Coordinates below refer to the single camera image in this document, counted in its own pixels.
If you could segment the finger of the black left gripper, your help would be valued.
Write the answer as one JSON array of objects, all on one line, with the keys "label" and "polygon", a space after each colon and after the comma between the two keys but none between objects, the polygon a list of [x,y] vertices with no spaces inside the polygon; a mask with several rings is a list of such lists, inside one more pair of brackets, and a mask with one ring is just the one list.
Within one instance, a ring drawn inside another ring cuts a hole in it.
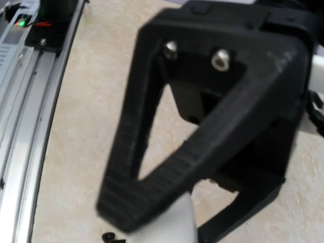
[{"label": "finger of the black left gripper", "polygon": [[211,177],[297,101],[309,53],[184,49],[177,34],[138,35],[98,215],[123,232],[151,222]]},{"label": "finger of the black left gripper", "polygon": [[198,228],[199,242],[218,242],[273,202],[286,181],[301,121],[301,101],[211,177],[221,188],[238,191],[235,200]]}]

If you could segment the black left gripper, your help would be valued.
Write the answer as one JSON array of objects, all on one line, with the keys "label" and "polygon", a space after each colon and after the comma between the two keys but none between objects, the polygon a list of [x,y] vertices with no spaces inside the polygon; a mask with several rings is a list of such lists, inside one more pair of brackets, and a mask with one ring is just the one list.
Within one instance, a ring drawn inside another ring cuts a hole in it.
[{"label": "black left gripper", "polygon": [[177,14],[184,49],[230,53],[316,53],[323,31],[322,1],[188,1]]}]

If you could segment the white earbud charging case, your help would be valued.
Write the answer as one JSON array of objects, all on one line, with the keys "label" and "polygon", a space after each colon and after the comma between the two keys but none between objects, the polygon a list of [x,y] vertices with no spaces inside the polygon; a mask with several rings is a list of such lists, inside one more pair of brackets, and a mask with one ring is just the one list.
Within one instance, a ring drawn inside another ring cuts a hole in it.
[{"label": "white earbud charging case", "polygon": [[197,243],[197,227],[190,193],[179,197],[165,212],[127,235],[132,243]]}]

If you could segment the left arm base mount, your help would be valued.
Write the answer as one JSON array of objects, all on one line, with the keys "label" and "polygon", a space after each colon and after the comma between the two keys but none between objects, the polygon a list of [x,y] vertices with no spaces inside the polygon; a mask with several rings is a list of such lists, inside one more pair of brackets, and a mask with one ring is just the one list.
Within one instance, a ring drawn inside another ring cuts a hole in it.
[{"label": "left arm base mount", "polygon": [[25,45],[58,55],[62,51],[78,1],[40,0],[39,3]]}]

